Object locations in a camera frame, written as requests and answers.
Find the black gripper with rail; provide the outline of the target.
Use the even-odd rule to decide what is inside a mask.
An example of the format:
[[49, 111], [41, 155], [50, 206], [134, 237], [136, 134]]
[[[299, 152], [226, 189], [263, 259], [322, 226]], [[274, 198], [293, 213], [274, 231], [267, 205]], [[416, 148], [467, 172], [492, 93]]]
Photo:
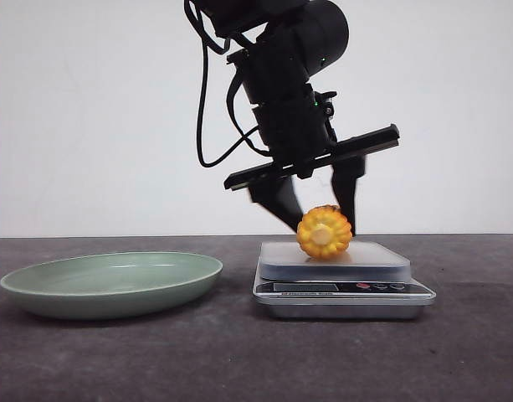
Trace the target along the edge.
[[273, 161], [230, 174], [224, 187], [233, 191], [249, 187], [254, 203], [296, 232], [304, 214], [292, 177], [287, 176], [308, 178], [315, 169], [332, 164], [332, 190], [355, 236], [355, 194], [357, 179], [365, 174], [365, 156], [397, 146], [399, 130], [392, 124], [337, 140], [331, 126], [335, 112], [331, 99], [335, 96], [335, 91], [314, 91], [305, 99], [255, 108], [260, 135]]

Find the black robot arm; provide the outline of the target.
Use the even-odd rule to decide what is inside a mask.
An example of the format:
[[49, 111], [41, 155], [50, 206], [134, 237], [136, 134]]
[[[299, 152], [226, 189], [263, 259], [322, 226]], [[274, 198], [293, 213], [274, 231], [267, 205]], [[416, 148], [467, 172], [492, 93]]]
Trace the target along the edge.
[[396, 126], [340, 141], [331, 126], [332, 92], [317, 92], [310, 77], [345, 52], [349, 28], [330, 1], [187, 1], [184, 11], [204, 52], [223, 54], [235, 66], [226, 105], [244, 89], [257, 121], [255, 130], [269, 163], [230, 174], [225, 188], [248, 189], [291, 228], [303, 213], [293, 178], [309, 178], [331, 166], [331, 185], [341, 212], [355, 218], [358, 178], [365, 157], [398, 144]]

